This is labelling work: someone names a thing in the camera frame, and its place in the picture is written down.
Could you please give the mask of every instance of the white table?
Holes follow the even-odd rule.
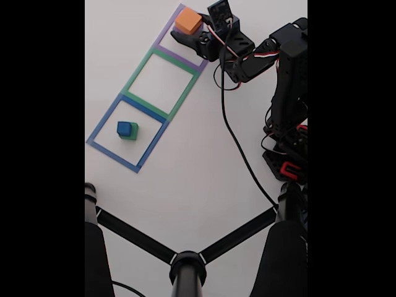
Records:
[[[206,14],[213,3],[183,2]],[[85,0],[85,140],[178,4],[178,0]],[[230,7],[241,20],[242,32],[256,45],[288,22],[308,17],[306,0],[230,0]],[[220,89],[212,79],[217,64],[207,65],[138,173],[85,144],[85,180],[97,188],[98,205],[176,252],[199,252],[271,207],[223,122]],[[172,69],[158,71],[166,79],[183,80]],[[274,200],[282,183],[262,158],[260,141],[276,83],[273,68],[225,97],[230,125]],[[140,84],[143,90],[145,86],[152,96],[159,87]],[[173,97],[163,92],[158,104],[166,109]],[[109,128],[100,137],[111,142],[115,133]],[[205,297],[249,296],[268,229],[207,266]],[[171,296],[169,265],[105,228],[103,232],[113,280],[146,297]],[[122,288],[115,292],[117,297],[133,296]]]

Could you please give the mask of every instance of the red bracket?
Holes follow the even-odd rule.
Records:
[[[285,162],[283,162],[283,165],[280,168],[281,174],[287,176],[288,178],[291,178],[294,181],[297,181],[298,180],[298,176],[293,174],[293,173],[291,173],[291,172],[289,172],[289,171],[287,171],[287,166],[293,167],[294,169],[297,169],[297,170],[301,170],[301,167],[299,167],[297,165],[294,165],[293,163],[290,163],[288,161],[285,161]]]

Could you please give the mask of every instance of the black pole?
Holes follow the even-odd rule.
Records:
[[[172,262],[169,276],[173,284],[172,297],[202,297],[206,268],[196,252],[179,253]]]
[[[97,207],[97,212],[99,224],[116,233],[117,235],[120,235],[130,243],[133,243],[145,250],[154,257],[157,257],[167,264],[171,264],[172,258],[176,255],[176,252],[147,236],[143,232],[140,232],[138,229],[135,229],[134,227],[121,221],[114,215],[108,213],[106,210]]]
[[[98,227],[95,188],[85,183],[85,297],[114,297],[105,239]]]
[[[243,226],[232,231],[230,234],[224,236],[222,239],[213,243],[211,246],[200,252],[200,254],[204,257],[206,264],[209,264],[222,254],[235,248],[238,244],[255,235],[257,232],[260,232],[265,227],[271,225],[275,221],[275,217],[276,213],[274,209],[270,208],[256,218],[248,221]]]

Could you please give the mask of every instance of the white surface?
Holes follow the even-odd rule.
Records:
[[[191,78],[191,73],[153,54],[129,91],[170,114]]]
[[[183,4],[207,13],[214,2]],[[178,4],[85,0],[85,140]],[[230,0],[230,6],[241,19],[242,32],[256,45],[288,22],[308,16],[306,0]],[[85,144],[85,180],[97,188],[99,205],[176,252],[199,252],[270,207],[224,125],[220,90],[212,80],[216,65],[206,67],[138,174]],[[275,69],[270,69],[226,93],[230,125],[273,199],[282,183],[261,157],[260,141],[276,83]],[[267,232],[207,266],[204,297],[249,296]],[[107,230],[105,240],[114,280],[146,297],[171,296],[166,264]],[[123,289],[116,293],[131,296]]]
[[[136,140],[121,139],[118,136],[119,121],[139,125]],[[121,101],[96,136],[95,142],[136,166],[161,126],[162,123]]]

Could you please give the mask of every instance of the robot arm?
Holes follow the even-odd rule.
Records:
[[[220,40],[223,41],[228,33],[219,24],[225,24],[232,13],[226,1],[219,1],[208,10],[210,15],[200,15],[212,30],[193,35],[173,30],[171,35],[178,43],[213,62],[222,56],[224,46]],[[247,83],[277,64],[278,82],[272,98],[271,117],[264,120],[264,132],[277,144],[272,152],[264,152],[263,157],[277,179],[305,184],[308,181],[308,127],[300,124],[308,116],[308,19],[300,18],[286,24],[255,47],[240,31],[237,16],[232,16],[227,46],[238,57],[227,50],[225,61],[220,64],[235,83]]]

